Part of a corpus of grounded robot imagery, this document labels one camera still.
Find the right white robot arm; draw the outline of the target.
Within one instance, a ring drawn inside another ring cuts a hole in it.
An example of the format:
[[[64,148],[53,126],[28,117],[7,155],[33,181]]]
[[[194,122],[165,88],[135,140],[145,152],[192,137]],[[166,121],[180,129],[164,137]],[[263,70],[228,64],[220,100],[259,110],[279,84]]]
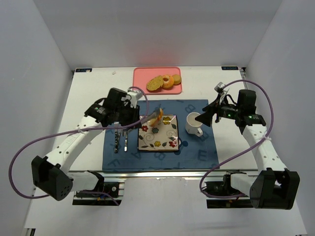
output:
[[[253,208],[284,209],[293,207],[300,177],[281,161],[271,140],[267,138],[264,118],[256,113],[256,93],[241,89],[237,102],[228,102],[228,96],[219,89],[217,98],[203,108],[196,121],[212,125],[221,118],[232,119],[248,142],[254,156],[258,176],[251,177],[242,171],[228,171],[222,182],[200,182],[200,190],[210,198],[239,199],[248,197]]]

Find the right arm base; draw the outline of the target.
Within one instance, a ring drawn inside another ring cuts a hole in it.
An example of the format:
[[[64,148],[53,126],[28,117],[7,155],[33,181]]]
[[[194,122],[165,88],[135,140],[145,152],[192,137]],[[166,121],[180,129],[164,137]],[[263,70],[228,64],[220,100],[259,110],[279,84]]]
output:
[[[236,197],[239,190],[231,187],[231,176],[245,174],[244,172],[226,172],[221,181],[206,181],[202,188],[207,194],[215,196],[206,200],[207,209],[253,208],[248,196]]]

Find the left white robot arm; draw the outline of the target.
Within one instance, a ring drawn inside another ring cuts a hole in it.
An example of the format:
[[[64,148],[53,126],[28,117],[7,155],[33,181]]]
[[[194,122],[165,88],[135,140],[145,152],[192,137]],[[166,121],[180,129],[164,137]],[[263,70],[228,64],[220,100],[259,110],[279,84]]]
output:
[[[72,164],[81,152],[101,134],[104,128],[121,127],[123,131],[140,127],[138,100],[144,92],[136,87],[128,91],[111,88],[106,98],[93,103],[85,112],[76,130],[45,155],[31,162],[33,183],[57,201],[70,192],[87,191],[96,194],[103,189],[104,177],[98,172],[71,174]]]

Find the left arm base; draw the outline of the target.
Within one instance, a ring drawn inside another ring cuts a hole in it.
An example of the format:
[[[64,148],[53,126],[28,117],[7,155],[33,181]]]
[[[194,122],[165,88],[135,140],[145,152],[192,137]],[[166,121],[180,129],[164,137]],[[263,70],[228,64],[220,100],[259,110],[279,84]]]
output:
[[[74,192],[72,204],[74,206],[119,206],[124,195],[125,184],[119,181],[105,180],[98,172],[87,171],[97,178],[93,189]]]

